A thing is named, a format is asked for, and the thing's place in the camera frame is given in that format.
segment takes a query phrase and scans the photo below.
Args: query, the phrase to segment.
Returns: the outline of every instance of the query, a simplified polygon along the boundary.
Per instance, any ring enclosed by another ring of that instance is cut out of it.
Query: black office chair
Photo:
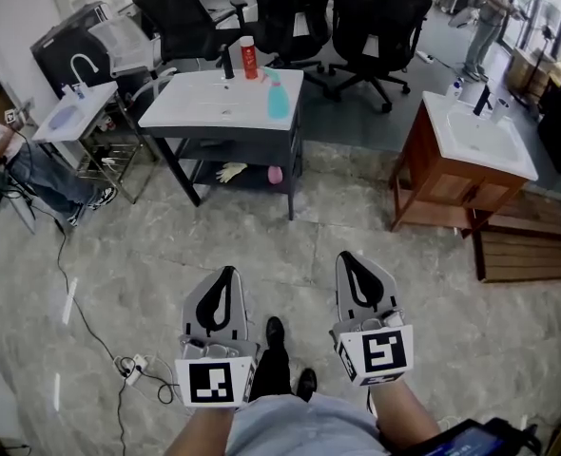
[[[382,113],[393,105],[378,79],[403,85],[403,93],[411,90],[407,82],[389,76],[404,69],[414,57],[422,21],[432,0],[334,0],[334,48],[347,61],[345,65],[329,65],[329,75],[343,69],[355,75],[332,90],[340,100],[340,92],[356,83],[371,83],[386,103]],[[370,35],[377,37],[378,57],[363,54]]]
[[[316,56],[329,41],[330,31],[325,12],[329,0],[257,0],[258,21],[245,26],[245,34],[252,35],[255,46],[266,54],[278,54],[267,66],[285,69],[304,69],[316,66],[318,73],[325,68]],[[304,12],[308,35],[294,36],[296,14]],[[304,79],[322,86],[328,93],[327,84],[304,72]]]
[[[164,63],[173,59],[214,61],[221,57],[222,48],[234,44],[241,31],[238,28],[219,29],[223,20],[238,14],[244,22],[244,0],[231,0],[234,7],[212,19],[200,0],[133,0],[151,20],[161,35],[161,55]]]

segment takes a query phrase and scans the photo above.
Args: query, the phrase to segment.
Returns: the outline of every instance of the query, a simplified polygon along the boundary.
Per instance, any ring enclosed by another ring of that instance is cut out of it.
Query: black faucet
[[[487,105],[489,109],[492,109],[492,105],[490,104],[490,89],[488,88],[488,85],[485,85],[485,87],[483,88],[483,92],[479,97],[479,101],[477,102],[477,105],[473,110],[473,113],[477,117],[481,115],[481,110],[483,110],[484,105]]]
[[[225,73],[225,79],[231,80],[234,78],[234,68],[232,67],[232,59],[230,59],[230,51],[226,44],[222,44],[220,47],[220,54],[222,58],[218,62],[218,67],[223,65],[223,72]]]

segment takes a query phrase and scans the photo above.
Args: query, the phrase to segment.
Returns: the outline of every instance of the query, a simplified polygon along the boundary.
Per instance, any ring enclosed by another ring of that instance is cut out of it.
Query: person
[[[268,320],[266,341],[249,404],[236,411],[197,409],[165,456],[373,456],[439,434],[401,380],[370,387],[377,421],[364,408],[316,393],[311,369],[304,370],[293,395],[284,327],[277,317]]]
[[[89,180],[76,177],[59,162],[16,133],[0,124],[0,164],[19,182],[29,186],[43,202],[77,226],[84,206],[97,210],[114,200],[115,187],[102,189]]]
[[[479,22],[473,41],[469,46],[463,72],[475,81],[488,82],[489,77],[483,67],[483,61],[492,43],[498,38],[502,23],[509,15],[521,18],[520,11],[509,0],[483,0],[479,11]]]

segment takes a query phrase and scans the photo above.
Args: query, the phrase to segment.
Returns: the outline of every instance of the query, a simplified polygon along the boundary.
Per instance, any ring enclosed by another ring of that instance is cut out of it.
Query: blue spray bottle
[[[265,67],[263,72],[272,80],[268,91],[268,117],[276,120],[285,118],[289,115],[289,97],[282,86],[281,77],[271,67]]]

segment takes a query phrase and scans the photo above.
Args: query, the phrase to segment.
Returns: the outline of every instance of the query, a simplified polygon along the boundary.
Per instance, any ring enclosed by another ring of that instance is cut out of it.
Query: white glove
[[[223,169],[217,171],[216,177],[219,182],[227,183],[234,176],[238,176],[246,168],[245,163],[241,162],[226,162]]]

